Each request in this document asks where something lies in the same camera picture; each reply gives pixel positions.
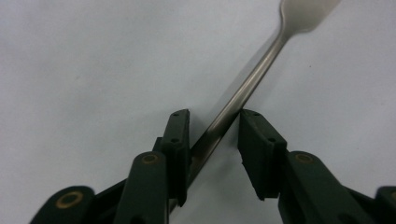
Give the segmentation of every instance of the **white surface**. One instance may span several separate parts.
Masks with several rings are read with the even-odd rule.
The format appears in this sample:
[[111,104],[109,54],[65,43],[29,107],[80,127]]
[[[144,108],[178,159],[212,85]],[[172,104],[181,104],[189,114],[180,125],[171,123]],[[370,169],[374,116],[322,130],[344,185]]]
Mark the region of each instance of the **white surface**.
[[[279,1],[0,3],[0,223],[27,223],[56,191],[99,192],[152,149],[170,113],[194,143],[277,31]],[[346,186],[396,185],[396,2],[344,0],[282,50],[246,108],[289,150],[319,156]],[[177,223],[281,223],[260,202],[236,125]]]

